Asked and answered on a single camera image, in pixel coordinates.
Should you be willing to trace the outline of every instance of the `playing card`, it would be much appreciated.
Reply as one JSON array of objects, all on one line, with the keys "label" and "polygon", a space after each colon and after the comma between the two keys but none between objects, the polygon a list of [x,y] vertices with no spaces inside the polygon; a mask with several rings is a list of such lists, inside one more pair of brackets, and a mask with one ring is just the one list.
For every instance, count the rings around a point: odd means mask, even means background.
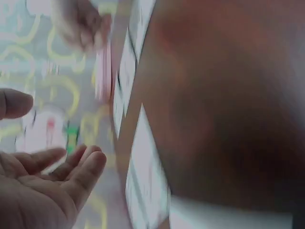
[{"label": "playing card", "polygon": [[120,135],[120,129],[123,116],[122,93],[119,87],[118,76],[115,80],[114,98],[113,98],[113,122],[117,138]]},{"label": "playing card", "polygon": [[122,60],[120,64],[120,74],[119,74],[125,115],[127,113],[129,100],[132,92],[136,65],[137,62],[132,47],[129,30],[127,30],[124,48],[123,48]]},{"label": "playing card", "polygon": [[111,96],[112,67],[111,42],[96,55],[95,98],[107,103]]},{"label": "playing card", "polygon": [[138,61],[140,60],[147,27],[155,6],[155,2],[155,0],[137,0],[134,3],[138,7],[138,25],[135,41],[135,53]]},{"label": "playing card", "polygon": [[245,211],[185,200],[171,199],[171,229],[291,229],[291,214]]},{"label": "playing card", "polygon": [[139,186],[137,198],[143,202],[149,228],[156,228],[168,216],[169,188],[143,106],[140,110],[129,166],[134,167],[135,183]]},{"label": "playing card", "polygon": [[134,229],[146,229],[148,228],[147,215],[143,210],[143,204],[139,203],[131,170],[133,170],[132,166],[128,168],[125,191],[129,216]]}]

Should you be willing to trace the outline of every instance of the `pink card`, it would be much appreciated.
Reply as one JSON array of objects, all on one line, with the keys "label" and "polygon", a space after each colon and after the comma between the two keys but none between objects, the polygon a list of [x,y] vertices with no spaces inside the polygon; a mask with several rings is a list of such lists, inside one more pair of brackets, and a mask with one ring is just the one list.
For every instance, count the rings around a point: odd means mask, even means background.
[{"label": "pink card", "polygon": [[95,79],[95,98],[107,103],[111,96],[112,69],[111,69],[111,42],[96,55],[97,69]]}]

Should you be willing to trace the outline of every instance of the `open palm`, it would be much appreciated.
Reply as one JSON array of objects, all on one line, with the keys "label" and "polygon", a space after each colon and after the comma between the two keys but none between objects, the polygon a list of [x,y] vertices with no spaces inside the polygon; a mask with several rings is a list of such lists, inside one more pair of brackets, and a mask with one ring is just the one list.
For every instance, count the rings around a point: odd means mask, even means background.
[{"label": "open palm", "polygon": [[[0,90],[0,119],[32,107],[32,97]],[[97,146],[79,146],[54,172],[41,172],[65,155],[64,149],[35,154],[0,152],[0,223],[5,229],[71,229],[106,163]]]}]

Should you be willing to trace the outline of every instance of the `white paper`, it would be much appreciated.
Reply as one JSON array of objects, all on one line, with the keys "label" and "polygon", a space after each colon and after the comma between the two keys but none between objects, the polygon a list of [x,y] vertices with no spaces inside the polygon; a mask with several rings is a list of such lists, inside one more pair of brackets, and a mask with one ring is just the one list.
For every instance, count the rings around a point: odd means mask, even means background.
[{"label": "white paper", "polygon": [[292,229],[292,215],[241,211],[172,198],[171,229]]},{"label": "white paper", "polygon": [[148,222],[144,218],[144,213],[141,211],[140,203],[135,191],[135,183],[130,173],[131,168],[128,168],[126,180],[126,202],[128,206],[129,216],[134,229],[146,229]]},{"label": "white paper", "polygon": [[118,83],[118,76],[116,76],[114,98],[113,98],[113,122],[114,122],[114,128],[117,138],[119,138],[120,135],[122,116],[123,116],[122,93]]},{"label": "white paper", "polygon": [[125,115],[128,110],[129,100],[132,92],[132,86],[136,70],[136,59],[132,49],[132,42],[127,31],[120,64],[120,84],[122,89]]},{"label": "white paper", "polygon": [[143,105],[132,145],[131,164],[153,229],[168,216],[169,189]]},{"label": "white paper", "polygon": [[[32,154],[50,148],[66,148],[68,137],[64,129],[68,124],[61,109],[45,106],[39,111],[30,111],[21,120],[23,132],[16,138],[17,152]],[[67,154],[43,172],[54,171],[65,162],[66,157]]]},{"label": "white paper", "polygon": [[135,53],[140,60],[147,27],[155,6],[155,0],[138,0],[138,28],[135,42]]}]

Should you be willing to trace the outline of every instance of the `skin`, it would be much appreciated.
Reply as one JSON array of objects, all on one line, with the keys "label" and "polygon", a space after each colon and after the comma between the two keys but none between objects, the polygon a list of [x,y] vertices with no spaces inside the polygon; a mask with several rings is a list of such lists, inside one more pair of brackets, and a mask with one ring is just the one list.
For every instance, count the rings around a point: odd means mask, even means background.
[{"label": "skin", "polygon": [[99,15],[89,0],[52,0],[51,20],[64,42],[75,50],[94,53],[107,43],[111,15]]},{"label": "skin", "polygon": [[[33,106],[30,95],[0,90],[0,120],[18,118]],[[41,172],[65,155],[61,148],[29,155],[0,152],[0,222],[6,229],[71,229],[103,172],[97,146],[79,146],[54,172]]]}]

